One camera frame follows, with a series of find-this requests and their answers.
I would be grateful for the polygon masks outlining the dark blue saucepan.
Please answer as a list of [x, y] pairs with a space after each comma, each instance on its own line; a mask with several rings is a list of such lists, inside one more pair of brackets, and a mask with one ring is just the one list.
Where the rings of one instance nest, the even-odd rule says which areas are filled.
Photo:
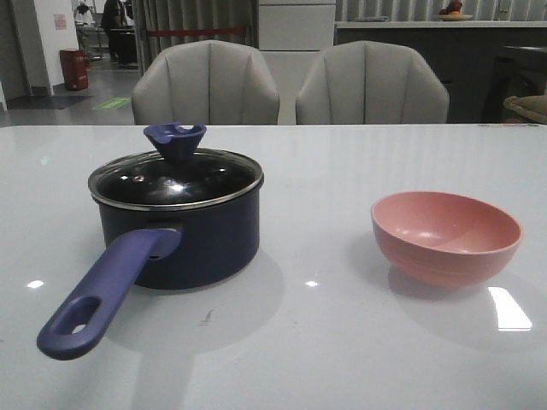
[[106, 248], [38, 334], [50, 358], [73, 360], [100, 342], [134, 285], [186, 290], [232, 276], [259, 247], [262, 186], [234, 200], [181, 211], [96, 202]]

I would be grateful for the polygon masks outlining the glass lid blue knob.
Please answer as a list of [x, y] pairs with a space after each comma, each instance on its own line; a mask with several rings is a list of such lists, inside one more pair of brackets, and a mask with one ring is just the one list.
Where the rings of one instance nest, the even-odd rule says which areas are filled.
[[93, 171], [96, 202], [135, 211], [181, 211], [239, 198], [262, 185], [260, 164], [246, 155], [199, 146], [207, 131], [179, 122], [145, 127], [153, 151], [117, 158]]

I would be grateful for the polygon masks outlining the pink bowl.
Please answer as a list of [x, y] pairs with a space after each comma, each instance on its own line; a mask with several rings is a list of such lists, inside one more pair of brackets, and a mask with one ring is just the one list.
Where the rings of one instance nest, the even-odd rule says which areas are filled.
[[371, 208], [376, 242], [400, 272], [427, 284], [485, 282], [511, 261], [521, 224], [487, 202], [439, 191], [404, 191]]

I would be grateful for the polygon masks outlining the left grey chair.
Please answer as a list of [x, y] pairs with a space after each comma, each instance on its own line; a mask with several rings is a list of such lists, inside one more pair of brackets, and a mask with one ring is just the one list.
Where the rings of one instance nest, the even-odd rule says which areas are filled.
[[132, 91], [137, 125], [276, 125], [279, 108], [261, 51], [219, 40], [165, 49]]

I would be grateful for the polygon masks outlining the grey chair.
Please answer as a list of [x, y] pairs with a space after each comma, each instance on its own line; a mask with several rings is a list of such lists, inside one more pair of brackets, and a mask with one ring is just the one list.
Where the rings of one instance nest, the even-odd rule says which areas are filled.
[[295, 102], [298, 125], [443, 124], [449, 106], [418, 51], [374, 41], [319, 52]]
[[219, 40], [165, 49], [132, 91], [137, 125], [276, 125], [279, 108], [261, 51]]

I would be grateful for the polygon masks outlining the right grey chair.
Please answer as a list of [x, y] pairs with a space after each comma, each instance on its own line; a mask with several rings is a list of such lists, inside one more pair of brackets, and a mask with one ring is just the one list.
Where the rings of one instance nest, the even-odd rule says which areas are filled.
[[449, 106], [418, 51], [374, 41], [319, 52], [295, 102], [298, 125], [443, 124]]

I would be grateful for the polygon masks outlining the white cabinet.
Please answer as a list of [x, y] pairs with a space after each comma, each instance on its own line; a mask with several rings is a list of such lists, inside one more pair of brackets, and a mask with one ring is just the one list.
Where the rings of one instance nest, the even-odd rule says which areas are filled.
[[333, 44], [334, 1], [259, 1], [258, 47], [276, 82], [281, 125], [296, 123], [295, 101], [315, 55]]

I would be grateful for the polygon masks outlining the red barrier belt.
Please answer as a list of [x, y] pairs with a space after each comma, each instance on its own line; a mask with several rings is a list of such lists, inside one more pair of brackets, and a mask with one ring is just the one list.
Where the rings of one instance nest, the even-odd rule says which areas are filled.
[[246, 26], [192, 29], [192, 30], [149, 30], [146, 32], [150, 37], [196, 37], [214, 35], [243, 35], [247, 33]]

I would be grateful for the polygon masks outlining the person in background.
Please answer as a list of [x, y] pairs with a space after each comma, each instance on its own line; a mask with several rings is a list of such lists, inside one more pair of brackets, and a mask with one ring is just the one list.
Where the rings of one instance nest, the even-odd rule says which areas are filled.
[[109, 42], [109, 55], [112, 62], [117, 62], [122, 67], [119, 52], [119, 41], [114, 29], [126, 26], [126, 12], [124, 1], [107, 0], [103, 6], [101, 28], [106, 33]]

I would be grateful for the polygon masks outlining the dark kitchen counter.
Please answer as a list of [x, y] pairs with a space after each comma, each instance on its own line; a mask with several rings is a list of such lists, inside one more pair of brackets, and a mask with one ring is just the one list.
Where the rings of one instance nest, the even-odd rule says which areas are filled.
[[339, 22], [335, 44], [360, 40], [400, 44], [420, 52], [450, 94], [451, 123], [481, 121], [492, 65], [504, 45], [545, 46], [543, 22]]

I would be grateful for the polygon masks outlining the red bin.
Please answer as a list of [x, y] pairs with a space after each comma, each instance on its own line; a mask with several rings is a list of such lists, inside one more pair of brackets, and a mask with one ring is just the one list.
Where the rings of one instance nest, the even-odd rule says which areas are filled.
[[85, 52], [79, 49], [63, 49], [59, 52], [64, 78], [68, 91], [80, 91], [88, 88], [89, 80], [85, 65]]

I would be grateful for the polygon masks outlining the fruit plate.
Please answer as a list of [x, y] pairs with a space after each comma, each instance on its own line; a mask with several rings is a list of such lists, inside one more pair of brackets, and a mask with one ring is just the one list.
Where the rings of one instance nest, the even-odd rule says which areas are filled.
[[441, 21], [470, 21], [473, 15], [466, 15], [462, 12], [462, 2], [460, 0], [449, 0], [448, 4], [440, 9], [438, 18]]

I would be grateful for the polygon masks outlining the beige cushion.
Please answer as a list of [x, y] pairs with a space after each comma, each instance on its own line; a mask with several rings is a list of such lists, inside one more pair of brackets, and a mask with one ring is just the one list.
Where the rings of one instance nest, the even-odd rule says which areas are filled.
[[546, 124], [546, 95], [511, 96], [503, 101], [508, 123]]

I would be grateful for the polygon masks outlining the dark appliance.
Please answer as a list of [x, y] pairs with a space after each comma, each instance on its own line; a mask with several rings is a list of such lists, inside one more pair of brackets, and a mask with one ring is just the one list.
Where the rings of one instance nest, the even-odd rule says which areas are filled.
[[545, 91], [546, 47], [504, 45], [494, 58], [481, 121], [506, 120], [509, 111], [503, 101], [507, 97], [543, 95]]

